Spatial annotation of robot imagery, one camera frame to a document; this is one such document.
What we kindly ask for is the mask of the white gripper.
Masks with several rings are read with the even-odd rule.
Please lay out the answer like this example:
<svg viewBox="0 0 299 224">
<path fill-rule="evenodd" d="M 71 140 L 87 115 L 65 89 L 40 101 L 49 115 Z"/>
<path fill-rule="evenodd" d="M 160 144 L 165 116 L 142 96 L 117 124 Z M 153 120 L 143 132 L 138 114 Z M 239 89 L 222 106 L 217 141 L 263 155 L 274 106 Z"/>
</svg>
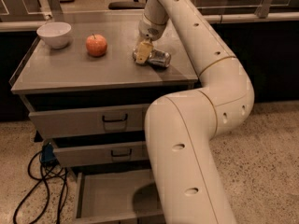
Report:
<svg viewBox="0 0 299 224">
<path fill-rule="evenodd" d="M 144 39 L 156 41 L 160 39 L 164 33 L 166 24 L 156 24 L 150 21 L 145 14 L 142 15 L 138 24 L 139 35 Z M 150 40 L 140 42 L 136 47 L 135 61 L 138 64 L 144 64 L 153 50 Z"/>
</svg>

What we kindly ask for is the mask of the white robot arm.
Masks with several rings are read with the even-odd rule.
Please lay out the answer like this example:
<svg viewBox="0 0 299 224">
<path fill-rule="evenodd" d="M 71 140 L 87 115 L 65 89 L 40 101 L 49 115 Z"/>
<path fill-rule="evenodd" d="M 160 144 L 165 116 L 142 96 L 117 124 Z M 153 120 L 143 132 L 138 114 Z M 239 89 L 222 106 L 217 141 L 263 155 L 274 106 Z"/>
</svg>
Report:
<svg viewBox="0 0 299 224">
<path fill-rule="evenodd" d="M 250 114 L 254 90 L 241 62 L 190 0 L 148 0 L 141 36 L 158 39 L 171 21 L 200 87 L 155 100 L 146 145 L 166 224 L 236 224 L 210 140 Z"/>
</svg>

